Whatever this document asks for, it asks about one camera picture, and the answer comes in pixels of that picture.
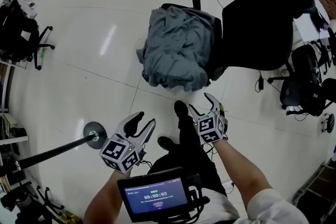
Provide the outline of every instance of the gray cloth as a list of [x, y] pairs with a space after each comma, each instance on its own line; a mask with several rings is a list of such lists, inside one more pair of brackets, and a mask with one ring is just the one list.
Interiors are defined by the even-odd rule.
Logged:
[[185, 91], [206, 86], [215, 19], [192, 8], [154, 9], [145, 46], [137, 50], [144, 79], [154, 87], [183, 86]]

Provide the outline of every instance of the desk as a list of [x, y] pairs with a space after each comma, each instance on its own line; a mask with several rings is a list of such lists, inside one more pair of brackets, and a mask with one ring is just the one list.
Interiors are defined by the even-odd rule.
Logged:
[[[321, 13], [321, 15], [326, 19], [328, 23], [330, 23], [329, 16], [326, 10], [324, 9], [324, 7], [322, 6], [321, 2], [319, 0], [315, 0], [315, 5], [316, 5], [316, 8]], [[319, 38], [324, 39], [324, 38], [329, 37], [328, 31], [326, 30], [322, 30], [320, 34], [316, 31], [316, 28], [313, 22], [311, 21], [309, 14], [302, 14], [302, 16], [298, 19], [295, 19], [294, 22], [300, 32], [302, 41], [304, 42], [317, 40]]]

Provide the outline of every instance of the office chair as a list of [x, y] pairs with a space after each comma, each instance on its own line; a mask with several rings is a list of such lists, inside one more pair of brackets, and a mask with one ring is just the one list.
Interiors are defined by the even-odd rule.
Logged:
[[[0, 8], [1, 58], [14, 62], [32, 61], [34, 58], [35, 68], [41, 70], [41, 66], [37, 64], [37, 52], [43, 47], [55, 48], [54, 45], [40, 44], [44, 34], [52, 28], [47, 26], [40, 35], [37, 22], [25, 16], [17, 0], [13, 0], [9, 7], [2, 6]], [[21, 36], [22, 31], [30, 33], [28, 40]]]
[[269, 78], [283, 80], [280, 102], [285, 110], [288, 106], [301, 106], [299, 111], [287, 111], [287, 115], [310, 114], [320, 116], [322, 112], [336, 101], [336, 80], [327, 79], [322, 82], [319, 62], [311, 45], [304, 45], [292, 53], [293, 67], [288, 66], [288, 77]]
[[[171, 5], [163, 4], [168, 9]], [[193, 0], [201, 10], [201, 0]], [[217, 80], [229, 66], [274, 70], [286, 63], [292, 47], [294, 18], [309, 13], [314, 0], [235, 0], [216, 19], [215, 41], [206, 68]]]

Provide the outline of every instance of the timer display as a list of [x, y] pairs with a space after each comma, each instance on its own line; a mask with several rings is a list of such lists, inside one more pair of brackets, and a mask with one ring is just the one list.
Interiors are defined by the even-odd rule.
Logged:
[[180, 178], [135, 188], [125, 188], [134, 214], [164, 210], [187, 204]]
[[163, 197], [163, 196], [166, 196], [166, 195], [167, 195], [167, 192], [163, 192], [163, 193], [160, 193], [160, 194], [146, 195], [146, 196], [144, 196], [144, 198], [145, 199], [152, 199], [152, 198]]

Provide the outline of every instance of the forearm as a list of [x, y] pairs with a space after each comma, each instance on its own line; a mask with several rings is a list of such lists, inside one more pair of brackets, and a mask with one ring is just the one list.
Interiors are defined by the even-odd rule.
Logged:
[[85, 224], [112, 224], [116, 222], [122, 205], [117, 180], [129, 176], [130, 173], [124, 175], [117, 171], [113, 172], [110, 179], [97, 193], [86, 210]]
[[260, 169], [235, 150], [227, 141], [217, 141], [214, 146], [229, 177], [240, 191], [245, 207], [259, 191], [271, 188]]

